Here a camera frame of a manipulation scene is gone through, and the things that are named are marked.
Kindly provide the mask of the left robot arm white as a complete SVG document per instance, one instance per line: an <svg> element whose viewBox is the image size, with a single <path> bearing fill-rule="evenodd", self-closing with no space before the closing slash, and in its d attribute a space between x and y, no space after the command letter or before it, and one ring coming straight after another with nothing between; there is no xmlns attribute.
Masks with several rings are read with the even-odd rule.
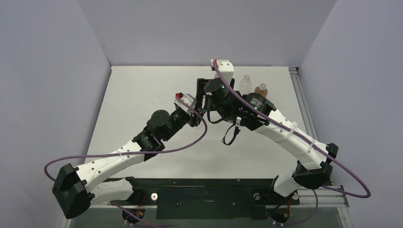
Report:
<svg viewBox="0 0 403 228"><path fill-rule="evenodd" d="M127 201L136 204L142 191L133 177L112 179L118 172L145 162L159 153L167 153L164 142L171 139L185 125L194 127L194 119L206 123L192 106L176 106L169 114L155 111L146 127L133 139L109 154L94 155L94 160L78 166L62 166L54 180L52 193L65 218L73 219L83 214L92 204L108 201Z"/></svg>

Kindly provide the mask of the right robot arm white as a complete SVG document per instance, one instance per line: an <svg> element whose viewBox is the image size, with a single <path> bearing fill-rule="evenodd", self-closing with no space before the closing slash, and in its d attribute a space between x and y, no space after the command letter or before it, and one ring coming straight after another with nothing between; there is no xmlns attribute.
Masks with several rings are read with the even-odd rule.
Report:
<svg viewBox="0 0 403 228"><path fill-rule="evenodd" d="M258 93L241 98L243 101L220 78L197 80L197 108L206 113L216 111L220 115L216 123L226 121L268 137L297 159L297 167L291 174L274 179L268 190L272 202L280 203L300 187L315 190L330 180L333 167L326 156L336 157L338 147L334 143L316 141Z"/></svg>

